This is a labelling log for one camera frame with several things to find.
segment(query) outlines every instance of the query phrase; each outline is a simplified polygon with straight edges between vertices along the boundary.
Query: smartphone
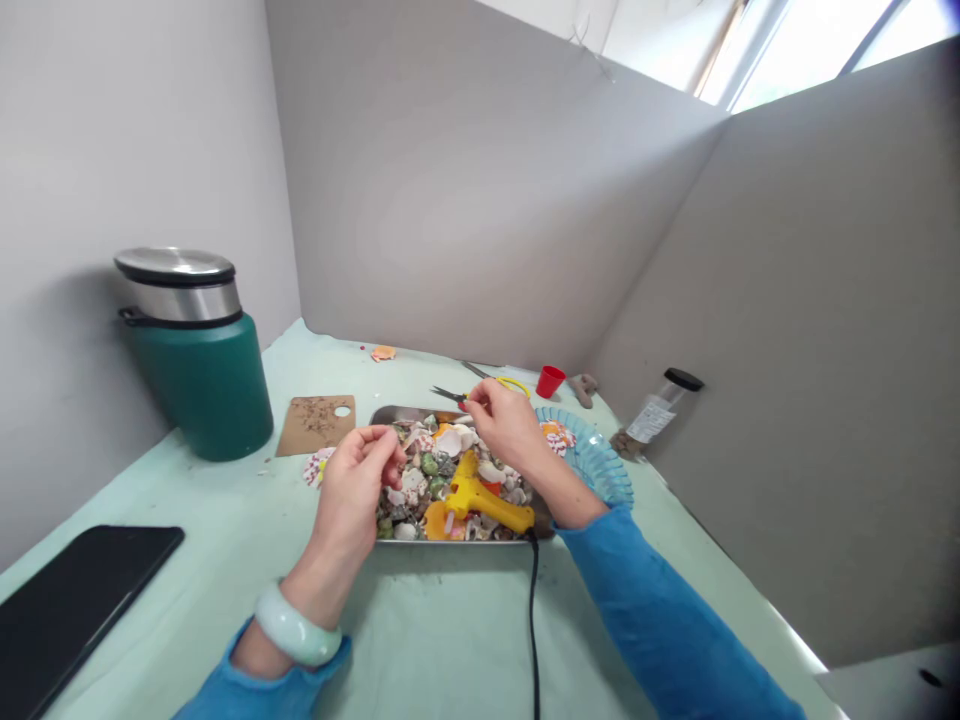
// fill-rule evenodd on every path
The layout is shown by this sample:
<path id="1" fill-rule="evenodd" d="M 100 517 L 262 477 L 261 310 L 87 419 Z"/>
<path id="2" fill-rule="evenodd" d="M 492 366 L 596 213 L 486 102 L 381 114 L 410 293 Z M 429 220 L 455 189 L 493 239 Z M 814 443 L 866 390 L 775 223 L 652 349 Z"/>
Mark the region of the smartphone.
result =
<path id="1" fill-rule="evenodd" d="M 183 538 L 90 528 L 0 605 L 0 718 L 39 718 Z"/>

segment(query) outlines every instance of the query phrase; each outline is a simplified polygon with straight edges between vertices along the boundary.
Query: light green tablecloth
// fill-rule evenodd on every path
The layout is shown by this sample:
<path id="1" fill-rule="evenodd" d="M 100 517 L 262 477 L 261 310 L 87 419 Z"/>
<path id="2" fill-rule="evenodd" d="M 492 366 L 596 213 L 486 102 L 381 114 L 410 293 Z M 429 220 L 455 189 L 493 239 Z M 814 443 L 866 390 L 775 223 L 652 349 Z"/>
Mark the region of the light green tablecloth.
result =
<path id="1" fill-rule="evenodd" d="M 186 540 L 49 711 L 53 718 L 169 718 L 200 687 L 263 585 L 305 543 L 317 492 L 300 478 L 306 456 L 272 457 L 290 398 L 356 397 L 358 424 L 383 405 L 446 408 L 429 392 L 465 391 L 459 363 L 401 350 L 374 363 L 361 343 L 312 334 L 297 321 L 264 353 L 278 430 L 232 463 L 192 456 L 178 433 L 115 478 L 0 575 L 0 598 L 82 530 L 102 523 L 179 525 Z M 546 404 L 534 396 L 535 405 Z M 560 404 L 608 437 L 616 420 Z M 808 717 L 839 711 L 813 679 L 815 659 L 649 465 L 629 464 L 634 518 L 647 539 L 710 602 Z M 378 547 L 344 613 L 352 660 L 325 690 L 321 717 L 529 718 L 529 547 Z M 543 717 L 654 717 L 607 637 L 559 541 L 541 550 L 535 608 Z"/>

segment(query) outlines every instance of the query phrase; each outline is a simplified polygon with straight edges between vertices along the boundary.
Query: person's right hand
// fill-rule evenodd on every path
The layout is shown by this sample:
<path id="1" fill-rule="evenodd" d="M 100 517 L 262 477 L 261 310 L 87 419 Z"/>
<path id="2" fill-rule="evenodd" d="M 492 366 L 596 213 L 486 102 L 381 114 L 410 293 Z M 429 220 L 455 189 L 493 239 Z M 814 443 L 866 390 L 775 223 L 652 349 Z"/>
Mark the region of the person's right hand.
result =
<path id="1" fill-rule="evenodd" d="M 491 452 L 521 475 L 553 455 L 530 401 L 520 393 L 486 378 L 470 392 L 464 405 Z"/>

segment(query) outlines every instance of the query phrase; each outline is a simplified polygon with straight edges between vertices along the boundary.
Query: stainless steel lid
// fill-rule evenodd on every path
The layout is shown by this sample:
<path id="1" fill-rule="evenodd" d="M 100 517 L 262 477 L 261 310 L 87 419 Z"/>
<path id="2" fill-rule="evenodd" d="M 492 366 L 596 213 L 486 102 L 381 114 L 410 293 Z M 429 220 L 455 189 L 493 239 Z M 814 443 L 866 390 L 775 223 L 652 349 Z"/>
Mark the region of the stainless steel lid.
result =
<path id="1" fill-rule="evenodd" d="M 117 253 L 113 262 L 129 280 L 148 285 L 218 285 L 236 275 L 233 263 L 205 250 L 133 248 Z"/>
<path id="2" fill-rule="evenodd" d="M 182 248 L 134 248 L 114 263 L 130 282 L 144 315 L 194 327 L 233 322 L 243 315 L 236 268 L 220 255 Z"/>

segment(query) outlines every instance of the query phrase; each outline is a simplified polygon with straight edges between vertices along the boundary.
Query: cardboard piece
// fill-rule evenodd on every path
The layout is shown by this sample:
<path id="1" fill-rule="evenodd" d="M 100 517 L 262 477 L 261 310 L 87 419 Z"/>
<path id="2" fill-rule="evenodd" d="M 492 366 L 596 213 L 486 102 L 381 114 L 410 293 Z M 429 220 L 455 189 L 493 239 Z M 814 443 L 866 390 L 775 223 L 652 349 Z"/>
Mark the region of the cardboard piece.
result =
<path id="1" fill-rule="evenodd" d="M 346 407 L 350 414 L 337 417 L 337 408 Z M 357 426 L 357 409 L 353 395 L 320 395 L 293 398 L 283 423 L 277 446 L 277 457 L 306 455 L 320 448 L 333 447 Z"/>

